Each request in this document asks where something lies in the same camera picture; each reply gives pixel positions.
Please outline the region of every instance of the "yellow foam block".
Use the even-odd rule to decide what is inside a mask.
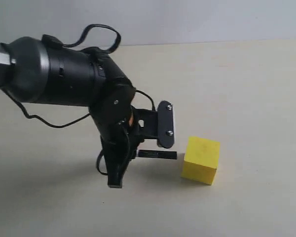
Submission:
[[[211,185],[218,167],[219,149],[219,142],[190,137],[181,176]]]

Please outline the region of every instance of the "robotic arm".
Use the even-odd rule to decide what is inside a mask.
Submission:
[[[102,50],[89,47],[81,51],[70,48],[80,45],[95,27],[116,32],[112,47]],[[105,158],[108,186],[121,188],[129,162],[138,157],[176,159],[176,152],[139,150],[145,139],[170,148],[174,144],[172,104],[162,101],[157,110],[153,100],[136,90],[123,71],[110,58],[121,41],[113,28],[93,24],[87,26],[74,44],[63,44],[57,38],[43,35],[41,40],[22,37],[10,44],[0,43],[0,89],[23,111],[28,119],[37,118],[49,126],[62,128],[91,115],[97,126],[102,151],[97,169]],[[131,102],[139,92],[152,102],[152,110],[136,109]],[[89,114],[63,126],[49,124],[41,117],[29,115],[21,104],[55,104],[88,107]]]

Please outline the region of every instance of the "bolt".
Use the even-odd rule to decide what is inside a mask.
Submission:
[[[173,136],[173,131],[167,131],[168,136]]]

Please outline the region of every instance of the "yellow cube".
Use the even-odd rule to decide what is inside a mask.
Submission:
[[[190,137],[181,176],[211,185],[218,167],[220,143]]]

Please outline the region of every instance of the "white table surface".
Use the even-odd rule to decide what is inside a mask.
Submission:
[[[179,159],[137,158],[123,189],[109,189],[91,119],[52,129],[1,93],[0,237],[296,236],[296,40],[131,46],[113,58],[174,104]],[[141,95],[134,105],[150,106]],[[87,112],[26,107],[57,124]],[[192,135],[221,142],[212,186],[180,178]]]

